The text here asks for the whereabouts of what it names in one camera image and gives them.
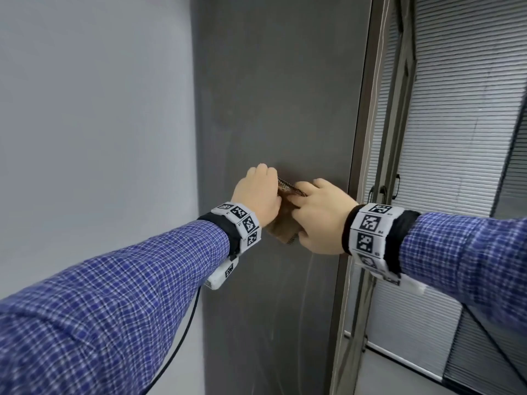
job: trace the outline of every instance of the black wristband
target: black wristband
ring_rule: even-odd
[[[390,272],[400,276],[401,268],[399,262],[399,250],[404,238],[414,226],[415,221],[421,215],[415,211],[404,211],[401,216],[394,220],[390,232],[386,236],[384,249],[384,260]]]
[[[360,208],[362,208],[364,205],[366,204],[355,206],[346,218],[346,223],[344,223],[344,231],[342,232],[342,248],[348,255],[351,255],[349,252],[349,231],[352,228],[352,223],[353,220],[355,220],[357,213],[359,213]]]
[[[227,234],[229,238],[229,256],[236,256],[240,253],[241,236],[234,223],[229,221],[225,216],[215,215],[212,212],[205,213],[198,220],[207,220],[208,222],[214,223]]]

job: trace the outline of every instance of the brown object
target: brown object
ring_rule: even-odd
[[[284,244],[293,244],[298,237],[298,232],[302,230],[302,226],[291,216],[291,212],[297,207],[288,201],[287,196],[293,194],[307,196],[305,192],[278,178],[278,195],[282,197],[282,204],[278,215],[267,225],[266,229]]]

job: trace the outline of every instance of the hand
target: hand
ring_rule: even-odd
[[[357,202],[337,186],[324,179],[296,183],[308,196],[290,195],[288,199],[299,209],[293,218],[305,232],[298,233],[300,243],[317,254],[336,255],[344,252],[342,233],[349,212]]]
[[[247,206],[256,213],[261,227],[271,223],[280,209],[282,198],[278,195],[278,173],[264,163],[252,167],[241,179],[232,195],[232,202]]]

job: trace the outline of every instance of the wire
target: wire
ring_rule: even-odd
[[[501,355],[501,357],[503,358],[505,363],[507,363],[507,365],[509,365],[509,367],[512,369],[512,371],[514,371],[516,376],[520,379],[522,384],[527,388],[527,380],[525,379],[523,374],[518,370],[518,368],[512,362],[512,360],[509,359],[509,357],[503,351],[503,349],[501,349],[500,345],[492,337],[491,333],[487,331],[487,329],[484,327],[482,322],[476,317],[476,315],[469,309],[469,307],[466,304],[462,303],[461,305],[463,306],[463,310],[466,311],[470,315],[470,317],[474,320],[474,322],[478,325],[478,327],[484,332],[484,334],[487,337],[487,339],[491,342],[491,344],[494,346],[496,351]]]
[[[198,287],[198,292],[196,292],[196,300],[194,301],[194,307],[192,308],[192,313],[190,314],[189,322],[187,323],[187,328],[185,328],[185,331],[183,332],[183,336],[181,337],[181,340],[179,340],[178,346],[175,347],[175,351],[172,353],[172,356],[170,359],[168,359],[167,363],[163,366],[161,371],[158,373],[157,376],[152,380],[150,384],[148,384],[148,387],[146,387],[142,392],[141,395],[145,395],[152,389],[152,387],[155,385],[155,383],[161,378],[163,373],[167,370],[168,366],[174,360],[175,355],[181,348],[181,344],[185,340],[185,337],[187,336],[187,333],[189,332],[190,324],[192,324],[192,319],[194,318],[194,312],[196,312],[196,307],[198,306],[198,299],[199,299],[199,293],[200,293],[201,287]]]

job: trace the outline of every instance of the forearm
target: forearm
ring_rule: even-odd
[[[7,346],[0,365],[8,366],[0,389],[44,393],[49,383],[61,393],[137,393],[161,365],[198,286],[228,252],[220,228],[196,221],[0,301]]]
[[[409,276],[527,331],[527,219],[424,214],[399,260]]]

